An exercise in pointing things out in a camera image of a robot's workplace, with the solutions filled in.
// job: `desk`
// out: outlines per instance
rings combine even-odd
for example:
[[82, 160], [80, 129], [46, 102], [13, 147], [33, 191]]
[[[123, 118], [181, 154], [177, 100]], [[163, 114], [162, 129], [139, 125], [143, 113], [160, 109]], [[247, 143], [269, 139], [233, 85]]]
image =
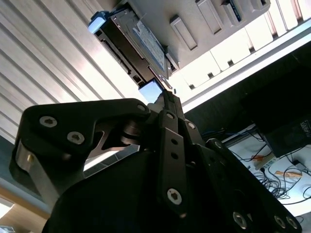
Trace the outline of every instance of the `desk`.
[[[264, 142], [259, 142], [257, 139], [250, 137], [243, 141], [241, 141], [238, 144], [235, 144], [234, 146], [230, 147], [229, 149], [235, 153], [237, 153], [241, 158], [247, 159], [251, 158], [253, 155], [255, 155], [262, 146], [264, 146]], [[266, 146], [261, 152], [260, 155], [267, 155], [271, 150], [268, 146]], [[296, 153], [293, 153], [293, 159], [299, 160], [303, 165], [305, 165], [307, 168], [311, 169], [311, 148], [305, 147]], [[260, 171], [255, 170], [255, 166], [253, 161], [251, 162], [245, 162], [242, 161], [242, 163], [249, 168], [249, 170], [253, 174], [258, 174]], [[280, 160], [276, 161], [274, 164], [271, 165], [270, 171], [271, 173], [275, 173], [278, 171], [285, 171], [290, 166], [293, 166], [290, 161], [284, 157]], [[266, 172], [266, 175], [268, 178], [273, 179], [273, 176], [271, 176], [268, 172]], [[288, 192], [288, 195], [290, 196], [290, 199], [288, 200], [280, 200], [281, 203], [293, 203], [300, 200], [303, 200], [302, 194], [304, 190], [311, 186], [311, 176], [307, 175], [306, 173], [303, 173], [300, 181]], [[305, 193], [306, 197], [311, 196], [311, 189], [309, 189]], [[303, 215], [305, 213], [308, 213], [311, 211], [311, 199], [306, 200], [299, 204], [293, 204], [293, 205], [285, 205], [285, 207], [294, 215], [299, 216]]]

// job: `bolt head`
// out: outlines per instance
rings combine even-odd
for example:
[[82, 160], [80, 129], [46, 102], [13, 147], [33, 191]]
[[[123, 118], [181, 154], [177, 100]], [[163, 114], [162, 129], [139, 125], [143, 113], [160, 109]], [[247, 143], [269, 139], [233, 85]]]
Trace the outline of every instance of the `bolt head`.
[[167, 191], [167, 197], [175, 205], [180, 205], [182, 202], [180, 193], [174, 188], [170, 188]]
[[40, 118], [39, 122], [41, 125], [48, 128], [52, 128], [57, 125], [57, 120], [51, 116], [43, 116]]
[[84, 142], [84, 136], [79, 132], [70, 132], [67, 135], [67, 140], [74, 144], [80, 145]]
[[189, 127], [192, 128], [193, 130], [195, 129], [195, 125], [194, 125], [193, 123], [188, 122], [188, 125], [189, 125]]

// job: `black cable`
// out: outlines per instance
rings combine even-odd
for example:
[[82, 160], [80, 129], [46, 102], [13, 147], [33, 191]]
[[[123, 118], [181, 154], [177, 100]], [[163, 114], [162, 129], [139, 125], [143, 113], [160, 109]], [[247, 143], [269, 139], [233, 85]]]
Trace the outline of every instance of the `black cable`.
[[[286, 172], [288, 170], [297, 170], [301, 173], [301, 176], [300, 178], [290, 187], [290, 188], [286, 188], [286, 179], [285, 179], [285, 175], [286, 175]], [[289, 195], [288, 195], [288, 192], [293, 189], [295, 187], [295, 185], [300, 181], [301, 177], [302, 177], [302, 171], [300, 171], [298, 168], [296, 167], [289, 167], [287, 168], [284, 172], [283, 172], [283, 182], [284, 182], [284, 187], [282, 187], [282, 182], [281, 182], [281, 179], [279, 177], [277, 177], [275, 174], [273, 174], [271, 171], [270, 171], [270, 167], [268, 168], [268, 172], [270, 173], [270, 175], [272, 175], [273, 177], [276, 178], [276, 180], [272, 180], [270, 179], [270, 183], [274, 182], [274, 186], [272, 186], [273, 190], [269, 190], [272, 195], [279, 199], [279, 200], [284, 200], [284, 199], [289, 199]]]
[[305, 193], [306, 193], [306, 191], [307, 191], [309, 188], [311, 188], [311, 186], [309, 186], [308, 188], [306, 188], [306, 190], [303, 192], [303, 194], [302, 194], [302, 197], [304, 198], [303, 200], [296, 201], [296, 202], [293, 202], [293, 203], [286, 203], [286, 204], [283, 204], [283, 205], [295, 205], [295, 204], [299, 204], [299, 203], [302, 203], [302, 202], [304, 202], [304, 201], [306, 201], [306, 200], [311, 199], [311, 196], [308, 197], [308, 198], [305, 197]]
[[251, 161], [253, 161], [253, 160], [256, 158], [256, 156], [257, 156], [266, 146], [267, 146], [267, 144], [265, 144], [263, 147], [261, 147], [261, 148], [258, 150], [258, 152], [257, 152], [252, 158], [247, 158], [247, 159], [243, 159], [243, 158], [241, 158], [237, 153], [235, 153], [235, 152], [233, 152], [233, 151], [232, 151], [232, 152], [240, 158], [240, 161], [251, 162]]
[[297, 219], [298, 217], [300, 217], [300, 218], [301, 218], [301, 221], [299, 222], [299, 224], [300, 224], [300, 223], [302, 223], [302, 222], [303, 222], [303, 220], [305, 220], [305, 219], [303, 218], [303, 216], [297, 216], [297, 217], [296, 217], [296, 219]]
[[251, 135], [253, 138], [257, 139], [257, 141], [259, 142], [264, 142], [264, 140], [262, 138], [258, 138], [258, 137], [255, 137], [252, 133], [248, 132], [249, 135]]

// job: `white ceiling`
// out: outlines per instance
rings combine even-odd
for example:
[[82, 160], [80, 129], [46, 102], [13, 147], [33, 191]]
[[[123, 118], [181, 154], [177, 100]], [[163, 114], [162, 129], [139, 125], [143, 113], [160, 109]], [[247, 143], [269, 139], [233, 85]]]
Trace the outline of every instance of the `white ceiling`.
[[[305, 4], [307, 0], [297, 2]], [[273, 58], [271, 63], [311, 40], [304, 35], [303, 43], [287, 43], [310, 32], [310, 21], [295, 28], [294, 9], [286, 3], [271, 8], [270, 17], [265, 14], [254, 20], [171, 77], [184, 111], [266, 66], [261, 63], [264, 55], [265, 60]], [[304, 20], [311, 16], [306, 9]], [[119, 98], [146, 102], [136, 84], [88, 32], [89, 19], [99, 10], [103, 9], [96, 0], [0, 0], [1, 136], [14, 143], [22, 112], [36, 104]], [[286, 19], [282, 22], [281, 13]], [[275, 40], [273, 33], [282, 36]], [[286, 46], [273, 57], [276, 52], [271, 51], [280, 45]], [[252, 47], [255, 52], [251, 54], [247, 49]]]

